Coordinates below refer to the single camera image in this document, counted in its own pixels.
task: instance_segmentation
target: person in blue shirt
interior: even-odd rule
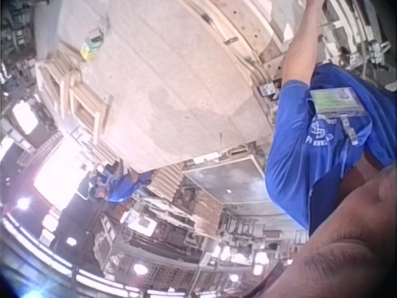
[[[275,135],[265,169],[270,198],[310,235],[354,189],[396,161],[396,98],[332,64],[315,67],[323,0],[307,1],[283,64]],[[317,114],[310,91],[352,88],[365,109],[342,118]]]
[[[396,98],[334,65],[315,67],[323,3],[306,0],[287,53],[265,169],[270,198],[310,239],[263,297],[395,297]],[[345,87],[366,111],[347,119],[354,137],[346,119],[317,113],[310,93]]]
[[[129,199],[140,187],[151,183],[150,171],[140,174],[138,179],[134,178],[129,171],[125,174],[123,172],[122,160],[113,166],[105,167],[100,175],[101,182],[90,190],[90,196],[97,201],[105,199],[108,202],[121,203]]]

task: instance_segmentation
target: metal frame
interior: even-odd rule
[[[250,154],[248,156],[245,157],[239,157],[239,156],[234,156],[231,157],[230,159],[224,161],[224,162],[220,162],[216,165],[210,165],[210,166],[203,166],[203,167],[193,167],[191,169],[187,169],[182,171],[184,175],[186,175],[186,173],[191,173],[191,172],[195,172],[198,170],[203,170],[203,169],[211,169],[211,168],[216,168],[219,166],[224,166],[224,165],[229,165],[231,163],[237,163],[240,161],[244,161],[244,160],[251,160],[252,163],[254,164],[254,166],[257,168],[258,172],[260,172],[260,174],[262,175],[263,179],[265,179],[265,173],[263,172],[262,168],[259,166],[259,163],[257,162],[256,158],[254,155]],[[188,177],[190,180],[192,180],[203,192],[205,192],[206,194],[208,194],[210,197],[212,197],[213,199],[215,199],[217,202],[219,202],[222,205],[226,205],[225,203],[220,202],[216,197],[214,197],[212,194],[210,194],[208,191],[206,191],[201,185],[200,183],[194,181],[194,179]],[[227,205],[236,205],[236,204],[248,204],[247,202],[239,202],[239,203],[227,203]]]

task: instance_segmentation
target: id badge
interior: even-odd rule
[[[334,88],[310,91],[317,114],[329,118],[356,117],[365,115],[361,104],[352,88]]]

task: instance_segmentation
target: window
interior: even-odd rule
[[[35,177],[36,189],[58,210],[69,204],[86,175],[86,171],[76,164],[79,152],[77,143],[63,140]]]
[[[45,227],[48,231],[54,232],[58,226],[58,220],[52,217],[50,214],[47,214],[43,219],[43,227]]]
[[[21,101],[16,104],[12,109],[12,112],[14,113],[19,126],[27,135],[30,134],[37,126],[38,120],[27,102]]]
[[[9,137],[4,137],[4,139],[0,143],[0,161],[6,155],[7,151],[11,148],[14,140]]]

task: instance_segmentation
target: blue shirt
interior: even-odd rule
[[[350,117],[353,145],[340,119],[316,114],[310,89],[351,87],[367,115]],[[339,183],[369,151],[382,166],[396,161],[396,101],[334,65],[316,67],[308,86],[284,84],[265,171],[270,198],[310,233],[337,207]]]
[[[140,174],[138,181],[133,182],[129,174],[111,179],[107,190],[109,202],[123,202],[129,199],[145,182],[151,179],[151,172]]]

